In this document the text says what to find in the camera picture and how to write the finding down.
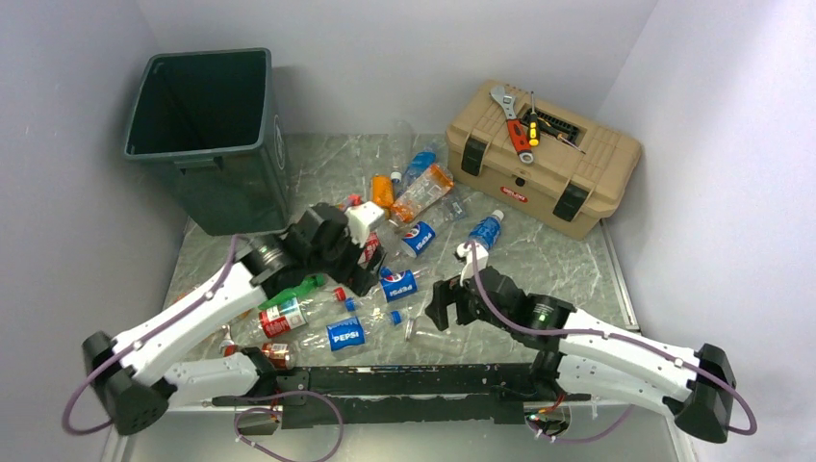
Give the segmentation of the red label clear bottle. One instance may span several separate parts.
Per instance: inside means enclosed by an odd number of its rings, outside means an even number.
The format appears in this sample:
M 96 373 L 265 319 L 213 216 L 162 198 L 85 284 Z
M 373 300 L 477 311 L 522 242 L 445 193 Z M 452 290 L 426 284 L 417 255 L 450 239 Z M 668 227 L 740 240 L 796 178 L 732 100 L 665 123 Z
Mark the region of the red label clear bottle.
M 372 259 L 375 251 L 377 250 L 377 248 L 379 246 L 380 246 L 380 240 L 379 240 L 377 234 L 375 232 L 370 232 L 367 239 L 366 239 L 366 241 L 365 241 L 363 251 L 362 251 L 362 253 L 360 255 L 358 263 L 359 264 L 368 263 Z

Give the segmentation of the clear ribbed plastic jar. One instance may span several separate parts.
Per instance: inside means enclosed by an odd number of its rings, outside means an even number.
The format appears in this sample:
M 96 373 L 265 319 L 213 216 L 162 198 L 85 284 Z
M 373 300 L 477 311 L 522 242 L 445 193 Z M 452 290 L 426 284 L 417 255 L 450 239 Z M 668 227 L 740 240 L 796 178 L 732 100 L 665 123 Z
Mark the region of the clear ribbed plastic jar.
M 428 316 L 410 318 L 405 327 L 405 341 L 418 348 L 444 355 L 459 356 L 464 352 L 465 340 L 455 333 L 439 330 Z

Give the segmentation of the white-capped blue water bottle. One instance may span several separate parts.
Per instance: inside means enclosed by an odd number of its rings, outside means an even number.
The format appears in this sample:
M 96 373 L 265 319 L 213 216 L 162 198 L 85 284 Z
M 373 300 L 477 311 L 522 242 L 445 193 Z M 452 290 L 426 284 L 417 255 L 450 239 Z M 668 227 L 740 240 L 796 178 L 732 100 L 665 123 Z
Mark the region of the white-capped blue water bottle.
M 476 242 L 488 251 L 492 250 L 500 235 L 503 219 L 504 213 L 501 210 L 494 210 L 476 224 L 469 233 L 468 241 Z

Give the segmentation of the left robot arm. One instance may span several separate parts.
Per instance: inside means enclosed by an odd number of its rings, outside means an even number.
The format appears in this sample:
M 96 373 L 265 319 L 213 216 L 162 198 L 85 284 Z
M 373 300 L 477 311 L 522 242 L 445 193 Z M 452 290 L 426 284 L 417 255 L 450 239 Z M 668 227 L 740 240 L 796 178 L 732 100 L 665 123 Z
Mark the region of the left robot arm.
M 377 282 L 384 253 L 360 258 L 370 233 L 385 219 L 372 202 L 341 210 L 318 203 L 283 230 L 231 248 L 220 272 L 154 318 L 115 336 L 98 331 L 82 351 L 87 384 L 121 435 L 138 433 L 169 409 L 233 399 L 262 404 L 278 388 L 278 370 L 256 347 L 225 358 L 184 361 L 218 328 L 306 277 L 324 274 L 356 295 Z

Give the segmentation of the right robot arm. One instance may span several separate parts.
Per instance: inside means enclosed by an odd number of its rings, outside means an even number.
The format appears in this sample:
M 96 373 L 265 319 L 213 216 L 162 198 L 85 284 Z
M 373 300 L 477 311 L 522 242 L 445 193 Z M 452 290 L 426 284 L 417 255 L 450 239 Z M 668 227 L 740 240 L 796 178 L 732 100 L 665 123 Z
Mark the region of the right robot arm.
M 435 282 L 424 313 L 440 331 L 452 322 L 483 321 L 536 350 L 529 377 L 539 398 L 564 393 L 624 401 L 709 443 L 722 444 L 735 431 L 736 380 L 718 346 L 693 349 L 632 334 L 563 299 L 526 293 L 492 267 L 467 280 Z

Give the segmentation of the dark green trash bin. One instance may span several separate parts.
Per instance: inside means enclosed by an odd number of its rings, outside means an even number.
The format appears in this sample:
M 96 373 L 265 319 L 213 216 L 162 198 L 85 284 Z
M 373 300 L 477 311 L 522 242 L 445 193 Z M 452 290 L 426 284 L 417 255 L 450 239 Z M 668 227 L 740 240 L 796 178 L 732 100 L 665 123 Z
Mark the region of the dark green trash bin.
M 269 50 L 151 57 L 123 157 L 144 167 L 211 236 L 284 228 L 292 163 Z

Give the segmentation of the green plastic bottle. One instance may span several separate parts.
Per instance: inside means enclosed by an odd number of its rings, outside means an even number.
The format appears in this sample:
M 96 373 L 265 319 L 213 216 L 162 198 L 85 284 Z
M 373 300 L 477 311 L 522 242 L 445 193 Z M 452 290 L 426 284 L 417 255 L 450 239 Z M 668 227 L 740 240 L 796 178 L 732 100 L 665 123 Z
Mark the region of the green plastic bottle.
M 311 301 L 325 286 L 326 280 L 322 274 L 307 276 L 299 285 L 284 289 L 278 295 L 257 306 L 259 312 L 268 309 L 277 309 L 285 312 L 297 307 L 303 301 Z

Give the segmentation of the small orange juice bottle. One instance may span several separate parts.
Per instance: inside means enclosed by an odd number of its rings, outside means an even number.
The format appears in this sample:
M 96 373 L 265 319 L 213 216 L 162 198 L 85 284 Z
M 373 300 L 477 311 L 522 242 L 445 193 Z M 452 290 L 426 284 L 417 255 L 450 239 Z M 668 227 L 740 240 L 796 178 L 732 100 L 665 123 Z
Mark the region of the small orange juice bottle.
M 385 175 L 374 175 L 371 177 L 371 199 L 374 204 L 385 211 L 388 217 L 391 207 L 395 202 L 394 186 L 392 180 Z

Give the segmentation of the crushed clear blue bottle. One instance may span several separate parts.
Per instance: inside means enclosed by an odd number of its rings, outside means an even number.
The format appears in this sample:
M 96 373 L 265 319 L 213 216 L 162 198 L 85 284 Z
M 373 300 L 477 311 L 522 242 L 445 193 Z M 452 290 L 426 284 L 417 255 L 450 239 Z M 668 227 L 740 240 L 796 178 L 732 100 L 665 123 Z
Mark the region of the crushed clear blue bottle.
M 446 218 L 451 221 L 458 221 L 469 216 L 464 199 L 456 190 L 448 192 L 441 200 Z

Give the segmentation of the red label Coke bottle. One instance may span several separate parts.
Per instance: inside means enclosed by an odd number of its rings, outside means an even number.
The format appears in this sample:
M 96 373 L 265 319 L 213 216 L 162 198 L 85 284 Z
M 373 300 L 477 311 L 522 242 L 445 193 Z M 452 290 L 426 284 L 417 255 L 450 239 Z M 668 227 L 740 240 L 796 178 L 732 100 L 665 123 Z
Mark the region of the red label Coke bottle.
M 277 304 L 265 302 L 242 320 L 239 333 L 251 343 L 263 342 L 346 311 L 348 291 L 318 290 Z

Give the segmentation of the crushed red soda can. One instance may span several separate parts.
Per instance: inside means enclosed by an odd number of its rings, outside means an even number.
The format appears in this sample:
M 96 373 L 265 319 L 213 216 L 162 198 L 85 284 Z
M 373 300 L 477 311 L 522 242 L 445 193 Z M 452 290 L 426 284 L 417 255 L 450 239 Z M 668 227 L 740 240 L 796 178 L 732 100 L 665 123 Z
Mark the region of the crushed red soda can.
M 223 357 L 232 356 L 249 349 L 250 346 L 240 346 L 237 344 L 222 345 L 219 349 Z M 263 343 L 256 345 L 272 366 L 277 370 L 292 370 L 297 363 L 297 354 L 294 345 L 287 343 Z

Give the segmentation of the blue label water bottle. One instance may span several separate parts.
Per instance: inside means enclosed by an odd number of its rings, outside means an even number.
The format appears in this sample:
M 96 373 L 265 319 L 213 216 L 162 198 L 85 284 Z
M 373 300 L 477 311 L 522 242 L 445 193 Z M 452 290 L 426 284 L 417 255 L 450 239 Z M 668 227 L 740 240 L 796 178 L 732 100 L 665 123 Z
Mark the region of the blue label water bottle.
M 436 162 L 436 149 L 425 147 L 404 163 L 405 158 L 397 156 L 390 173 L 392 186 L 396 190 L 408 188 L 421 174 Z

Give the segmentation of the tan plastic toolbox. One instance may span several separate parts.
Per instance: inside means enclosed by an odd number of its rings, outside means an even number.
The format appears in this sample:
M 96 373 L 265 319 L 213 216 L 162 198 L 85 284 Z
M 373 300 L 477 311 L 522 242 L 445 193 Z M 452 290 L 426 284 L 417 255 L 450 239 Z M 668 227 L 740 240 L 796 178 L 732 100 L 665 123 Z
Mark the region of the tan plastic toolbox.
M 490 89 L 504 85 L 527 130 L 528 90 L 489 80 L 446 128 L 448 167 L 457 182 L 485 193 L 574 239 L 584 239 L 619 208 L 643 145 L 628 134 L 535 95 L 540 143 L 523 164 Z

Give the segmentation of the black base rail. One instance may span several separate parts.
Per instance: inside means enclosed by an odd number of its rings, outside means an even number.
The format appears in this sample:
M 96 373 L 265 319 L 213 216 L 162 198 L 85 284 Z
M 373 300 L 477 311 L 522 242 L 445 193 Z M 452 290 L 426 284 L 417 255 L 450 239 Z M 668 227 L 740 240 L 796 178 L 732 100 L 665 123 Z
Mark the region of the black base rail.
M 277 403 L 286 429 L 332 424 L 337 415 L 304 391 L 329 398 L 347 424 L 490 421 L 522 424 L 537 405 L 564 392 L 525 363 L 300 367 L 247 398 L 213 398 L 216 407 Z

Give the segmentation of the red-handled adjustable wrench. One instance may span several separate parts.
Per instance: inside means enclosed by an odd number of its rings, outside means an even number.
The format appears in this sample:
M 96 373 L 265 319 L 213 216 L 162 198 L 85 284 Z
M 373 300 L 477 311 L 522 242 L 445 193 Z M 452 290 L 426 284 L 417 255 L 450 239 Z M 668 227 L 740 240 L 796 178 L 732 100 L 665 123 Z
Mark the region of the red-handled adjustable wrench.
M 508 93 L 504 85 L 492 87 L 490 95 L 504 112 L 509 138 L 520 161 L 531 165 L 534 162 L 532 146 L 527 137 L 527 130 L 515 110 L 516 97 Z

